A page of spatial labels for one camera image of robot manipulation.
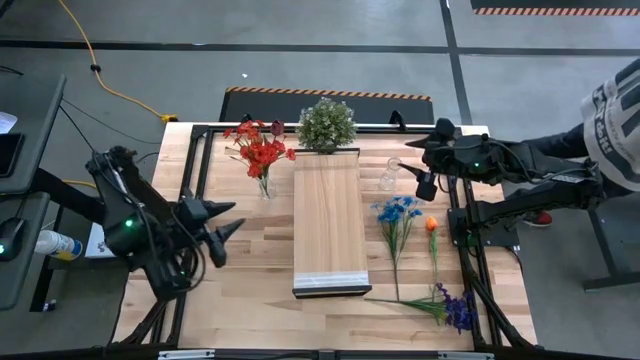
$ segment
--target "person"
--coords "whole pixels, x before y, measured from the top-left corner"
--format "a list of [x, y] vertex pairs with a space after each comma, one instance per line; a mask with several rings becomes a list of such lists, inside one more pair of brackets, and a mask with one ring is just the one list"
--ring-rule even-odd
[[[547, 156], [597, 161], [607, 198], [640, 191], [640, 58], [583, 99], [581, 112], [584, 122], [573, 129], [524, 142]], [[507, 198], [526, 191], [531, 190], [520, 189]], [[553, 219], [539, 212], [524, 222], [546, 227]]]

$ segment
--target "clear glass vase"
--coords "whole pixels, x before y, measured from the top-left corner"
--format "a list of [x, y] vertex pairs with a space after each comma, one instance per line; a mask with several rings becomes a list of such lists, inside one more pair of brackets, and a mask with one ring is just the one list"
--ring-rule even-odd
[[380, 189], [386, 191], [393, 191], [396, 188], [396, 180], [398, 178], [398, 170], [400, 170], [400, 164], [402, 160], [397, 157], [392, 157], [387, 161], [387, 169], [382, 173], [380, 177]]
[[276, 197], [276, 184], [269, 176], [256, 179], [260, 188], [260, 196], [263, 200], [271, 200]]

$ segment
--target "white paper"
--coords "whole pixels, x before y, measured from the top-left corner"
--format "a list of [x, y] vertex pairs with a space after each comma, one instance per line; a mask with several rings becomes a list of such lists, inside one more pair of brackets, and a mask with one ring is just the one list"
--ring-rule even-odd
[[96, 223], [91, 224], [91, 233], [89, 233], [87, 251], [85, 251], [84, 257], [89, 259], [115, 257], [104, 242], [104, 230], [102, 230], [102, 226]]
[[16, 122], [18, 122], [17, 117], [0, 111], [0, 134], [7, 134]]

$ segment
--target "yellow cable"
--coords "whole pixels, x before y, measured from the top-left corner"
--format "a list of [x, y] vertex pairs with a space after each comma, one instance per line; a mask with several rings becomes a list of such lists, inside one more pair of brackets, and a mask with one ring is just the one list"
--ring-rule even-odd
[[[91, 54], [92, 64], [98, 66], [98, 61], [96, 60], [96, 55], [93, 52], [93, 47], [91, 47], [91, 42], [89, 42], [89, 38], [87, 37], [87, 34], [85, 34], [84, 29], [82, 28], [82, 25], [80, 25], [80, 22], [78, 22], [78, 20], [73, 15], [71, 10], [69, 10], [67, 5], [65, 5], [64, 1], [58, 0], [58, 2], [60, 3], [60, 5], [62, 5], [64, 10], [67, 12], [67, 14], [69, 14], [69, 16], [71, 17], [71, 20], [73, 20], [73, 22], [76, 24], [76, 27], [78, 28], [78, 30], [80, 30], [80, 34], [82, 34], [82, 38], [84, 39], [84, 42], [87, 44], [87, 47], [89, 48], [89, 54]], [[160, 120], [162, 120], [165, 124], [168, 123], [169, 121], [177, 119], [177, 115], [175, 115], [175, 114], [168, 114], [168, 115], [167, 114], [165, 114], [165, 115], [160, 114], [159, 112], [155, 111], [152, 107], [150, 107], [149, 105], [143, 103], [142, 101], [136, 100], [136, 99], [134, 99], [132, 97], [129, 97], [129, 96], [124, 95], [124, 94], [121, 94], [121, 93], [109, 88], [102, 81], [102, 78], [100, 77], [100, 72], [98, 72], [97, 70], [94, 70], [93, 73], [96, 75], [96, 79], [98, 80], [98, 83], [100, 83], [100, 86], [102, 86], [102, 88], [105, 89], [108, 93], [110, 93], [112, 95], [115, 95], [115, 96], [118, 96], [120, 98], [123, 98], [125, 100], [131, 101], [132, 103], [143, 107], [144, 109], [146, 109], [146, 110], [150, 111], [151, 113], [153, 113], [155, 116], [159, 117]]]
[[80, 186], [87, 186], [90, 188], [94, 188], [96, 190], [98, 190], [98, 188], [96, 187], [95, 184], [87, 182], [87, 181], [80, 181], [80, 180], [62, 180], [64, 183], [69, 184], [69, 185], [80, 185]]

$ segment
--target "computer mouse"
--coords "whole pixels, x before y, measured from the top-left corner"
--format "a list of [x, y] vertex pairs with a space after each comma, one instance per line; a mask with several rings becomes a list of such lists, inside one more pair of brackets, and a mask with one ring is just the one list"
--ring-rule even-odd
[[22, 249], [24, 220], [12, 217], [0, 223], [0, 261], [11, 261]]

